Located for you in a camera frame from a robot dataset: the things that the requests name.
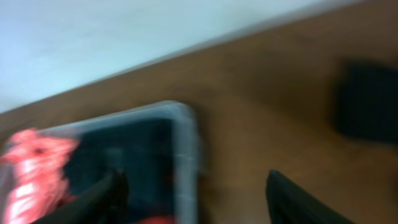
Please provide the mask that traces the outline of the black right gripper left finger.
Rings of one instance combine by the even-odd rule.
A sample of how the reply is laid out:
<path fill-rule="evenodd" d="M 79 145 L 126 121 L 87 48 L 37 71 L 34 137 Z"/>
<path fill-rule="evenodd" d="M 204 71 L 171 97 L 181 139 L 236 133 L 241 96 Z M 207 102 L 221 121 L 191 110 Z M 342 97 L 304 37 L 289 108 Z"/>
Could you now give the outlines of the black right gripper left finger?
<path fill-rule="evenodd" d="M 123 172 L 113 169 L 74 201 L 34 224 L 123 223 L 129 187 Z"/>

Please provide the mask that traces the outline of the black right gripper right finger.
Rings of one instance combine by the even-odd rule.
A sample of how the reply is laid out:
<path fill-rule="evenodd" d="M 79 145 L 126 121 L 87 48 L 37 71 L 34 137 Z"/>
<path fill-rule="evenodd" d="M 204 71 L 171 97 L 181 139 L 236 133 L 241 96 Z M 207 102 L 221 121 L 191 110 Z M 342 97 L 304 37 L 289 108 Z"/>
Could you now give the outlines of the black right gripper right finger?
<path fill-rule="evenodd" d="M 272 224 L 353 224 L 277 170 L 269 172 L 266 199 Z"/>

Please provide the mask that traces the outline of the red navy plaid shirt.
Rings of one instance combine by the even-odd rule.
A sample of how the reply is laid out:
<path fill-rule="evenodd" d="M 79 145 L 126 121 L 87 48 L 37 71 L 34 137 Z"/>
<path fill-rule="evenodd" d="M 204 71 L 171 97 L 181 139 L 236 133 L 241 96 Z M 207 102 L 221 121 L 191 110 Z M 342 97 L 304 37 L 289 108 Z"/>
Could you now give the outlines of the red navy plaid shirt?
<path fill-rule="evenodd" d="M 139 224 L 175 224 L 174 175 L 166 171 L 151 183 L 150 200 L 145 201 L 144 217 Z"/>

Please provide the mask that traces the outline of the pink garment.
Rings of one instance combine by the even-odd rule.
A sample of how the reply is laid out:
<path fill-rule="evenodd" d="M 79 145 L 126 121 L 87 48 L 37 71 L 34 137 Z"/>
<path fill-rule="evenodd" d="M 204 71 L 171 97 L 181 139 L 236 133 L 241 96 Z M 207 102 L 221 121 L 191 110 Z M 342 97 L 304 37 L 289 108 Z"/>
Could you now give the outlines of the pink garment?
<path fill-rule="evenodd" d="M 26 129 L 10 142 L 13 146 L 1 156 L 1 163 L 12 166 L 15 184 L 7 195 L 3 223 L 33 223 L 75 198 L 63 167 L 78 146 L 76 139 Z"/>

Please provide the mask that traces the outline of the navy garment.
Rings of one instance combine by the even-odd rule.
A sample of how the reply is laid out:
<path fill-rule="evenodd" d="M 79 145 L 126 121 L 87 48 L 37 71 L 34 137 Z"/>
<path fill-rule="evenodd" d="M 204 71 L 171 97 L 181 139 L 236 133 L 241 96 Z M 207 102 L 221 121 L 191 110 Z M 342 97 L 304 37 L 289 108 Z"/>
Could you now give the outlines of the navy garment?
<path fill-rule="evenodd" d="M 78 195 L 111 169 L 125 173 L 126 221 L 174 214 L 172 123 L 148 119 L 85 133 L 64 173 Z"/>

